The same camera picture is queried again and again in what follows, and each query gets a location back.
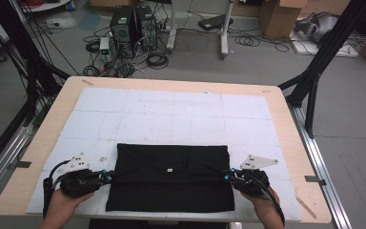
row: black cable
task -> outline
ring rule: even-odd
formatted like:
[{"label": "black cable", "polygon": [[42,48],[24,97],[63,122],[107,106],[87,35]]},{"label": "black cable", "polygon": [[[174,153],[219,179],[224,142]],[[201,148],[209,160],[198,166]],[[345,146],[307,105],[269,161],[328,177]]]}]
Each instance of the black cable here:
[{"label": "black cable", "polygon": [[135,72],[135,67],[131,63],[124,63],[120,65],[115,70],[115,75],[119,77],[127,78],[128,76],[131,76]]},{"label": "black cable", "polygon": [[185,22],[185,23],[184,23],[184,25],[183,25],[183,29],[185,29],[185,28],[186,28],[186,24],[187,24],[187,22],[189,21],[189,17],[190,17],[189,12],[190,12],[190,10],[192,9],[192,4],[193,4],[193,0],[190,2],[189,10],[188,10],[187,18],[186,18],[186,22]]},{"label": "black cable", "polygon": [[100,51],[100,40],[92,40],[86,44],[86,50],[92,53],[99,53]]},{"label": "black cable", "polygon": [[304,43],[302,43],[302,41],[298,41],[298,40],[294,40],[295,42],[298,42],[299,44],[302,45],[302,47],[304,48],[304,50],[309,54],[309,55],[314,55],[313,53],[309,52],[307,47],[304,45]]},{"label": "black cable", "polygon": [[10,46],[8,45],[8,43],[4,40],[4,38],[0,35],[0,45],[3,47],[3,49],[6,51],[6,53],[8,54],[10,60],[12,61],[14,67],[16,68],[16,70],[19,73],[23,88],[26,89],[26,84],[23,81],[23,79],[27,79],[27,75],[26,75],[26,64],[23,61],[23,59],[21,57],[19,57],[17,55],[16,52],[14,52]]},{"label": "black cable", "polygon": [[152,69],[164,69],[169,64],[169,58],[165,53],[153,52],[148,55],[147,65]]},{"label": "black cable", "polygon": [[162,4],[162,9],[163,9],[163,11],[165,12],[165,15],[166,15],[165,22],[163,23],[163,29],[165,30],[166,29],[166,23],[168,23],[168,21],[169,21],[169,15],[165,10],[165,4]]},{"label": "black cable", "polygon": [[247,175],[250,176],[251,181],[254,184],[256,184],[260,189],[262,189],[269,196],[269,198],[272,200],[274,208],[278,212],[278,214],[280,215],[281,222],[283,223],[283,226],[285,226],[284,213],[283,213],[280,205],[278,204],[277,200],[275,199],[275,195],[269,190],[269,187],[266,187],[266,185],[260,179],[258,179],[257,177],[255,177],[253,175],[253,173],[249,173]]},{"label": "black cable", "polygon": [[61,163],[55,165],[55,167],[51,170],[49,177],[52,178],[52,176],[54,175],[55,170],[57,170],[61,165],[67,164],[68,162],[70,162],[70,160],[64,160]]},{"label": "black cable", "polygon": [[290,48],[285,45],[285,43],[296,41],[296,40],[285,40],[285,41],[273,41],[266,39],[263,35],[252,35],[244,31],[238,31],[233,29],[228,29],[228,34],[230,37],[234,37],[234,42],[238,45],[242,46],[250,46],[257,47],[261,44],[261,42],[265,42],[268,44],[273,44],[275,49],[280,52],[288,52]]},{"label": "black cable", "polygon": [[[32,21],[34,21],[37,29],[38,29],[38,32],[40,34],[40,36],[42,36],[41,32],[50,40],[51,44],[55,47],[55,49],[58,51],[58,53],[64,58],[64,60],[68,63],[68,65],[75,71],[75,73],[77,75],[80,75],[79,72],[73,67],[73,65],[70,63],[70,61],[67,59],[67,57],[65,57],[65,55],[58,49],[58,47],[55,45],[55,43],[51,40],[51,38],[46,34],[46,32],[41,28],[40,24],[37,23],[37,21],[35,20],[35,18],[32,16],[32,11],[31,11],[31,8],[28,7],[28,8],[24,8],[30,15],[30,18]],[[45,47],[46,49],[46,52],[48,52],[48,49],[47,49],[47,46],[44,42],[44,38],[42,38],[42,42],[44,44],[44,46],[41,46],[40,47],[43,49],[43,47]]]},{"label": "black cable", "polygon": [[41,43],[43,43],[43,45],[40,43],[39,37],[41,37],[42,34],[41,34],[41,31],[40,31],[39,25],[37,25],[37,27],[36,27],[39,35],[37,35],[36,32],[31,27],[31,21],[33,21],[35,24],[37,24],[37,22],[35,21],[34,16],[31,14],[31,6],[29,5],[29,2],[25,2],[25,3],[26,3],[26,6],[23,6],[23,9],[30,14],[30,16],[26,17],[26,21],[28,22],[28,24],[31,28],[31,31],[34,34],[34,37],[36,38],[35,40],[40,45],[41,50],[43,51],[43,54],[46,56],[47,60],[51,64],[53,64],[52,60],[51,60],[51,57],[50,57],[50,54],[49,54],[49,50],[47,49],[46,43],[44,41],[44,38],[41,39]]},{"label": "black cable", "polygon": [[[100,31],[103,31],[103,30],[108,30],[104,35],[101,35],[101,36],[99,36],[99,35],[97,35],[97,33],[98,32],[100,32]],[[110,29],[110,27],[105,27],[105,28],[103,28],[103,29],[100,29],[100,30],[98,30],[98,31],[95,31],[94,33],[93,33],[93,35],[95,36],[95,37],[97,37],[97,39],[100,39],[100,37],[103,37],[103,36],[106,36],[108,33],[110,33],[111,32],[111,29]]]},{"label": "black cable", "polygon": [[203,20],[205,20],[205,18],[203,17],[203,15],[201,15],[201,14],[199,14],[199,13],[196,13],[196,12],[192,12],[192,11],[188,11],[189,13],[191,13],[191,14],[194,14],[194,15],[196,15],[196,16],[199,16],[199,17],[201,17],[201,19],[203,19]]},{"label": "black cable", "polygon": [[90,52],[90,55],[91,55],[91,64],[88,65],[87,67],[85,67],[85,69],[83,70],[82,74],[85,75],[85,76],[99,76],[101,74],[100,70],[97,69],[95,66],[94,66],[94,62],[96,62],[96,59],[97,59],[97,56],[99,56],[100,53],[97,53],[96,54],[96,57],[93,58],[92,57],[92,52]]}]

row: aluminum frame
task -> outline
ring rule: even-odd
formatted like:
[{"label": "aluminum frame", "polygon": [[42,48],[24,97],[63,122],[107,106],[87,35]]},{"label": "aluminum frame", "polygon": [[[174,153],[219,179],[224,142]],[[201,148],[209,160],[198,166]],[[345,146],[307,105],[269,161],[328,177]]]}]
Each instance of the aluminum frame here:
[{"label": "aluminum frame", "polygon": [[305,128],[305,114],[302,111],[302,108],[296,108],[290,104],[289,110],[293,115],[295,125],[304,143],[305,150],[307,151],[317,178],[319,180],[325,181],[325,184],[321,185],[320,187],[323,195],[326,198],[326,202],[329,205],[329,209],[337,228],[352,229],[352,225],[350,224],[346,211],[344,210],[344,207],[340,201],[331,176],[329,175],[325,161],[323,160],[322,154],[317,147],[316,141],[314,138],[310,137],[308,131]]},{"label": "aluminum frame", "polygon": [[27,127],[21,126],[14,133],[9,144],[5,147],[3,154],[0,156],[0,181],[28,142],[31,134],[32,124]]}]

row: white object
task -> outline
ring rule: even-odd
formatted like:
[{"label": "white object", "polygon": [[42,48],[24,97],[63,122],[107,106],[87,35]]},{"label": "white object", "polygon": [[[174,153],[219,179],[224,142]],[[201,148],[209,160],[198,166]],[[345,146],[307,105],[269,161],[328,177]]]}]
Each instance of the white object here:
[{"label": "white object", "polygon": [[241,222],[230,222],[229,229],[242,229],[242,223]]},{"label": "white object", "polygon": [[240,169],[256,170],[276,164],[278,164],[277,159],[269,159],[262,156],[249,155],[245,159],[245,161],[243,161],[243,163],[240,164]]},{"label": "white object", "polygon": [[[302,34],[302,32],[297,32],[295,34],[294,31],[290,34],[292,37],[291,44],[297,54],[317,54],[319,49],[317,48],[317,44],[312,42],[306,35]],[[341,49],[337,52],[335,56],[341,57],[358,57],[358,52],[347,42],[341,47]]]},{"label": "white object", "polygon": [[228,27],[230,26],[230,18],[233,7],[234,1],[230,0],[221,34],[221,59],[224,59],[225,56],[228,55]]},{"label": "white object", "polygon": [[68,11],[47,18],[46,23],[48,28],[71,29],[76,26],[76,20]]},{"label": "white object", "polygon": [[102,55],[103,62],[108,63],[112,61],[109,37],[100,37],[100,53]]},{"label": "white object", "polygon": [[90,164],[88,162],[88,159],[83,154],[80,154],[78,156],[74,156],[70,162],[61,166],[61,168],[58,170],[58,172],[60,172],[62,174],[66,174],[69,172],[89,169],[89,167],[90,167]]}]

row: concrete floor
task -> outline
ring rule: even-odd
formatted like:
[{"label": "concrete floor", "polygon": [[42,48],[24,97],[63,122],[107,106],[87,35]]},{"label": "concrete floor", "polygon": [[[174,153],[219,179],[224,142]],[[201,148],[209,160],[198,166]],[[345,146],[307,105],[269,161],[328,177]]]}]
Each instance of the concrete floor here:
[{"label": "concrete floor", "polygon": [[[36,14],[44,20],[52,10]],[[50,34],[55,45],[81,73],[88,65],[89,53],[83,37],[105,28],[109,14],[88,6],[72,13],[78,25],[70,30]],[[192,15],[186,28],[196,28],[198,16]],[[185,17],[177,21],[182,27]],[[257,28],[253,18],[234,18],[233,27]],[[204,81],[237,84],[278,85],[302,73],[313,59],[295,54],[290,44],[288,52],[279,52],[274,45],[261,43],[243,47],[229,38],[229,55],[220,60],[219,38],[183,31],[177,35],[177,52],[169,55],[170,64],[163,70],[144,69],[134,78]],[[59,69],[76,74],[48,45],[51,58]],[[25,102],[25,90],[12,64],[0,63],[0,135]],[[335,188],[353,228],[366,228],[366,61],[362,57],[336,57],[319,82],[314,133]],[[0,192],[10,178],[10,171],[0,182]],[[36,228],[41,218],[0,217],[0,228]],[[66,228],[88,228],[87,219],[73,219]],[[244,228],[261,228],[260,224],[245,224]],[[288,224],[287,228],[336,228],[327,225]]]}]

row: table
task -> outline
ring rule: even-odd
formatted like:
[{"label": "table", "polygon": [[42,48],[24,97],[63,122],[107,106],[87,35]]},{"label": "table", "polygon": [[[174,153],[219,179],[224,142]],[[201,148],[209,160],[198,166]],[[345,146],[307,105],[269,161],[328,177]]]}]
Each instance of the table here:
[{"label": "table", "polygon": [[0,216],[29,216],[25,211],[41,168],[50,155],[78,96],[86,87],[264,96],[295,187],[301,210],[301,222],[329,223],[332,220],[318,183],[305,180],[305,176],[314,175],[314,170],[284,96],[277,87],[85,76],[73,76],[67,80],[22,158],[23,161],[31,161],[30,168],[17,168],[0,196]]}]

